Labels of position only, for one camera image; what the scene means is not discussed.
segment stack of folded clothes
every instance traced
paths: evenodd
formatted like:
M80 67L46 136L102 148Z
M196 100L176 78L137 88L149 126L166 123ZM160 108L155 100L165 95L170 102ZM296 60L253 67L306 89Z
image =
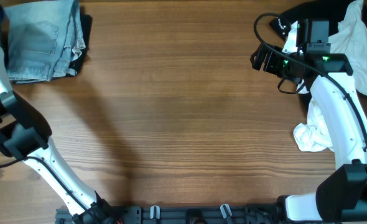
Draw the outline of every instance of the stack of folded clothes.
M5 12L9 18L7 72L12 81L50 81L80 71L91 17L80 16L78 0L32 2L7 7Z

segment denim pocket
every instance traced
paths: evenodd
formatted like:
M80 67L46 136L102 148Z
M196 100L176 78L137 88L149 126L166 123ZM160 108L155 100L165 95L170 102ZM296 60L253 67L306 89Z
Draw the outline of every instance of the denim pocket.
M26 25L21 39L23 50L53 55L57 48L58 27L42 21Z

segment robotic arm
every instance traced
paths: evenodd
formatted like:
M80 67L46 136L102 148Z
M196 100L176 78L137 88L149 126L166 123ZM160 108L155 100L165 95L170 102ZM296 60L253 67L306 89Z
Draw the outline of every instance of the robotic arm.
M344 55L330 54L326 30L326 21L301 21L297 29L296 52L282 53L279 47L261 41L251 62L257 70L265 62L264 71L285 80L296 83L304 80L327 123L335 148L337 171L314 193L281 196L272 205L245 206L246 223L252 217L250 210L271 215L274 223L367 221L367 120L356 95L350 64ZM321 72L315 73L304 66L305 63ZM74 223L123 222L122 215L82 182L63 160L52 141L52 132L45 118L12 90L4 66L4 51L0 47L0 124L9 114L15 121L0 128L0 152L16 160L6 165L22 161L36 170L65 202ZM213 209L205 211L211 214ZM235 219L242 208L231 210L228 205L222 205L216 208L219 209L219 216L225 223L242 223ZM169 217L182 210L144 208L137 220L141 223L178 223L177 218Z

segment table surface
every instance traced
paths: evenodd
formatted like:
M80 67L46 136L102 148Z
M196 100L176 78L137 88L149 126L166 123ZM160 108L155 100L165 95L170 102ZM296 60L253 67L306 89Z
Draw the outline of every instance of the table surface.
M301 2L86 2L93 28L81 73L14 88L112 205L242 205L311 192L335 170L334 154L298 150L299 97L249 62L255 18ZM283 45L268 21L261 35ZM0 169L0 223L53 223L61 207L34 170Z

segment white cloth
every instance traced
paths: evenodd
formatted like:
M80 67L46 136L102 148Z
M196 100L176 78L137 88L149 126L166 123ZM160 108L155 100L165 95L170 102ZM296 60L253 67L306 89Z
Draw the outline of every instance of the white cloth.
M344 53L352 66L355 87L367 95L367 28L361 20L363 0L349 4L345 18L338 23L338 33L328 38L331 53ZM311 99L307 124L294 128L294 139L301 151L333 151L332 140L317 102Z

